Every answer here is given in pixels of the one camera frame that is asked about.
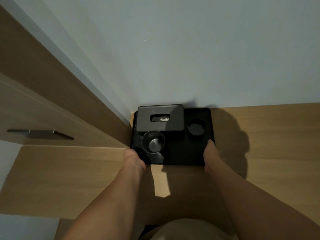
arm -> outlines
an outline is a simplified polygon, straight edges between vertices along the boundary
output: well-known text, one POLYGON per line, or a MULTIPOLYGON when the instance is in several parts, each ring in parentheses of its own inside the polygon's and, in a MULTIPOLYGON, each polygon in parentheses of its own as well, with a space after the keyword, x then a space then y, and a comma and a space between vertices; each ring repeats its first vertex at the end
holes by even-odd
POLYGON ((123 158, 115 179, 81 212, 63 240, 131 238, 139 184, 146 165, 132 149, 125 149, 123 158))
POLYGON ((320 226, 240 177, 221 160, 211 140, 203 157, 241 240, 320 239, 320 226))

tray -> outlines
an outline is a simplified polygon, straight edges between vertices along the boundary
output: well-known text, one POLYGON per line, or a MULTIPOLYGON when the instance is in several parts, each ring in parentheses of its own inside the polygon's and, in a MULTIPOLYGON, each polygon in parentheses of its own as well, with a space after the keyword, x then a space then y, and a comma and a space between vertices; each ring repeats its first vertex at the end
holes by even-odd
POLYGON ((211 111, 208 108, 185 108, 183 131, 163 131, 165 146, 160 153, 146 155, 142 149, 141 140, 145 132, 136 129, 137 112, 134 113, 131 147, 136 150, 145 164, 164 165, 204 165, 203 151, 207 141, 214 142, 214 132, 211 120, 211 111), (201 136, 193 136, 187 126, 191 119, 200 118, 206 124, 206 130, 201 136))

beige shirt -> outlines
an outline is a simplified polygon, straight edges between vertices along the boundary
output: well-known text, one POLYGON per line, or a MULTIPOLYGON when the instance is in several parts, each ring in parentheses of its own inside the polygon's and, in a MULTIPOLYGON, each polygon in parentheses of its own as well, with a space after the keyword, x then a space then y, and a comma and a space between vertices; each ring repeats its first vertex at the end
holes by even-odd
POLYGON ((141 240, 231 240, 232 238, 216 226, 197 219, 178 219, 159 226, 141 240))

wooden desk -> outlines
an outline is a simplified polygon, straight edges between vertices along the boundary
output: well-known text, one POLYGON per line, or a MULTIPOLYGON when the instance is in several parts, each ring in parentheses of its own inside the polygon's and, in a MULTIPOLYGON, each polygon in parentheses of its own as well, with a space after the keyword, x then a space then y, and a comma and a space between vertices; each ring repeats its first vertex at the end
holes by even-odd
MULTIPOLYGON (((320 104, 212 109, 217 147, 240 175, 320 224, 320 104)), ((0 213, 74 219, 115 177, 122 148, 23 146, 0 213)), ((137 220, 202 218, 232 232, 202 167, 152 165, 137 220)))

person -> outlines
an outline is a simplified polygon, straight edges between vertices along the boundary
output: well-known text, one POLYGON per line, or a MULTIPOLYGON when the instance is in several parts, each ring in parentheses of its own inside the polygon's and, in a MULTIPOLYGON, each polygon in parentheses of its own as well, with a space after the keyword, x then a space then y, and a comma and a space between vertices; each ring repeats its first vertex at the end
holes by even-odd
MULTIPOLYGON (((320 226, 235 173, 222 161, 213 141, 208 141, 203 158, 239 239, 320 239, 320 226)), ((123 159, 115 179, 76 218, 63 240, 131 239, 146 165, 133 149, 125 149, 123 159)), ((175 220, 151 232, 142 239, 231 239, 215 226, 194 219, 175 220)))

